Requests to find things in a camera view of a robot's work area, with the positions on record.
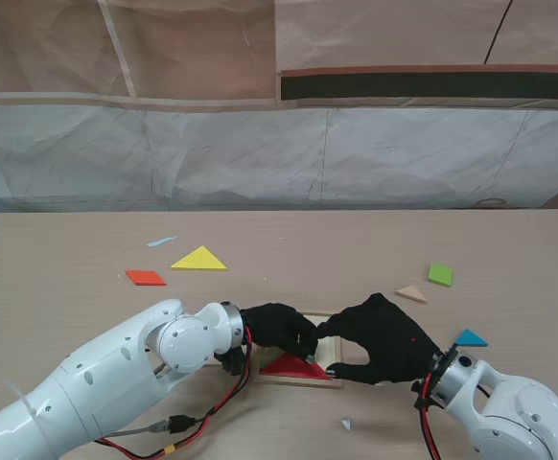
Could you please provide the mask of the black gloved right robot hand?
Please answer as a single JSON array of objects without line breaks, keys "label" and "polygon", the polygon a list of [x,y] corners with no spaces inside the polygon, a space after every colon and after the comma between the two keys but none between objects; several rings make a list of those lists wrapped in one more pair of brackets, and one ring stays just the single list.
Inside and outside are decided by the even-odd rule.
[{"label": "black gloved right robot hand", "polygon": [[442,352],[424,330],[380,293],[333,314],[317,326],[320,338],[338,336],[360,345],[366,364],[331,364],[326,373],[339,380],[377,384],[408,382],[426,376]]}]

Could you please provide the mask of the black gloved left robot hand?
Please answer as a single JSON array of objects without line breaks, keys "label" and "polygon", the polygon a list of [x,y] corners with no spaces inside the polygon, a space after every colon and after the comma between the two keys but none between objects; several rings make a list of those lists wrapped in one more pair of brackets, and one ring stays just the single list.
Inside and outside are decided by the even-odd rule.
[{"label": "black gloved left robot hand", "polygon": [[241,310],[252,342],[260,347],[275,347],[305,363],[312,363],[318,340],[316,325],[295,308],[266,303]]}]

